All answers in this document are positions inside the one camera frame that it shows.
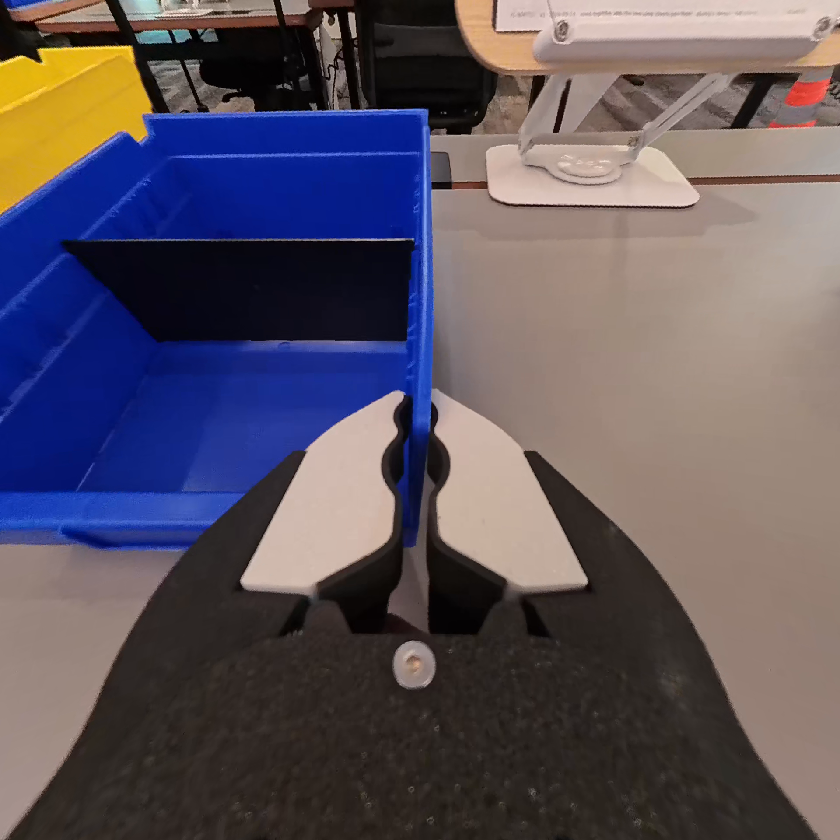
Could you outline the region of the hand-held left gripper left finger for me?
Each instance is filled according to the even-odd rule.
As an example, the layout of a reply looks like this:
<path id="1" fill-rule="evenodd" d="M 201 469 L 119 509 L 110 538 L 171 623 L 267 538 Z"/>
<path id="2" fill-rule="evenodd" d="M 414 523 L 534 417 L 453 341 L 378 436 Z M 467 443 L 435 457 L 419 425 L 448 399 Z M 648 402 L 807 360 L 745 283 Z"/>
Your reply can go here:
<path id="1" fill-rule="evenodd" d="M 389 392 L 306 449 L 240 584 L 334 602 L 351 628 L 381 628 L 403 569 L 403 476 L 412 401 Z"/>

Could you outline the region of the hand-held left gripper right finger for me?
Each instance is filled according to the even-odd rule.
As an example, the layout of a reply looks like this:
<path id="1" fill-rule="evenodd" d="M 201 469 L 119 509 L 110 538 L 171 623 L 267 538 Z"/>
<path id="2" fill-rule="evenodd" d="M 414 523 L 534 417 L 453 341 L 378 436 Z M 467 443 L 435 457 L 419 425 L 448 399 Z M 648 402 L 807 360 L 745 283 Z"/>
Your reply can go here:
<path id="1" fill-rule="evenodd" d="M 438 389 L 432 407 L 428 622 L 483 624 L 499 602 L 585 590 L 585 571 L 523 448 Z"/>

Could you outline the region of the blue divided storage bin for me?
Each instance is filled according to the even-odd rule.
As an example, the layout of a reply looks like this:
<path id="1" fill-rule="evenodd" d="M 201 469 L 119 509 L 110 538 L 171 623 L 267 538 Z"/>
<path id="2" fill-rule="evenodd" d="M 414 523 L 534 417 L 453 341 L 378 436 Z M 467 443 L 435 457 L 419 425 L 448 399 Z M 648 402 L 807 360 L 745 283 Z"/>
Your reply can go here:
<path id="1" fill-rule="evenodd" d="M 3 544 L 183 550 L 292 453 L 431 413 L 420 109 L 144 117 L 2 215 Z"/>

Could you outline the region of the white document stand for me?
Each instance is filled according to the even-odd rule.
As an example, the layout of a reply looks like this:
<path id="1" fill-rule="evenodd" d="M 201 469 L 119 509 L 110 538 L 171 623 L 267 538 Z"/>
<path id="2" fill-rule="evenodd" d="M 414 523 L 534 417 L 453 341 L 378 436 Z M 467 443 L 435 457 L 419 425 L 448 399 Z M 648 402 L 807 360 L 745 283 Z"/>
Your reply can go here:
<path id="1" fill-rule="evenodd" d="M 547 77 L 515 144 L 486 152 L 490 198 L 509 206 L 683 209 L 699 201 L 669 157 L 653 144 L 730 84 L 723 73 L 702 76 L 637 131 L 578 130 L 617 79 L 614 74 Z"/>

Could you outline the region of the black office chair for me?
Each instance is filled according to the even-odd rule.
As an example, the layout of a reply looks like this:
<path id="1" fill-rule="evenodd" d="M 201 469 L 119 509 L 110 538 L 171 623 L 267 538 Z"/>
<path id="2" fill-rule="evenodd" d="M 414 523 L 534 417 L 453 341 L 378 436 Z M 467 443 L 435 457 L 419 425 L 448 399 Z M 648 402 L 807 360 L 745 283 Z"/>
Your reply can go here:
<path id="1" fill-rule="evenodd" d="M 454 1 L 359 1 L 354 14 L 370 109 L 424 109 L 429 128 L 449 134 L 482 123 L 497 75 L 469 51 Z"/>

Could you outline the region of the yellow storage bin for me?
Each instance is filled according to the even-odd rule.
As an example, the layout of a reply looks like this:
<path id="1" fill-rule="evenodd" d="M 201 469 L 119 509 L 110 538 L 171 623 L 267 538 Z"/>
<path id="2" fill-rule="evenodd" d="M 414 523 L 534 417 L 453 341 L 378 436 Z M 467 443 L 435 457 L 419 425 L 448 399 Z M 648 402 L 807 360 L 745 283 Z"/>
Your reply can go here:
<path id="1" fill-rule="evenodd" d="M 152 106 L 127 46 L 47 48 L 1 65 L 1 211 L 117 133 L 145 138 Z"/>

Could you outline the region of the orange striped traffic cone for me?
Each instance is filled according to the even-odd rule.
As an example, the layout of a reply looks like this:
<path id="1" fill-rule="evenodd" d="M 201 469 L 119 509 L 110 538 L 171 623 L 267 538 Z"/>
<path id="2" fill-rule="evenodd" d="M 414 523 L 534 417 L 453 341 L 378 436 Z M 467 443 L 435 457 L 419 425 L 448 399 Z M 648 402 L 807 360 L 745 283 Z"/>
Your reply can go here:
<path id="1" fill-rule="evenodd" d="M 834 67 L 813 68 L 796 79 L 769 128 L 799 129 L 816 125 L 816 112 L 830 87 Z"/>

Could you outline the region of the white instruction board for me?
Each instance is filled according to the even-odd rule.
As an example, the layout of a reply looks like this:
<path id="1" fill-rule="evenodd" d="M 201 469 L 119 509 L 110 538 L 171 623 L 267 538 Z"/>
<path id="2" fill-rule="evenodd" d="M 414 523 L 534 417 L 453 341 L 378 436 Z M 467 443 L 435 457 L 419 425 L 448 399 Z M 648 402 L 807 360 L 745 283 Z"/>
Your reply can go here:
<path id="1" fill-rule="evenodd" d="M 535 33 L 546 63 L 796 60 L 833 31 L 838 2 L 498 1 L 498 33 Z"/>

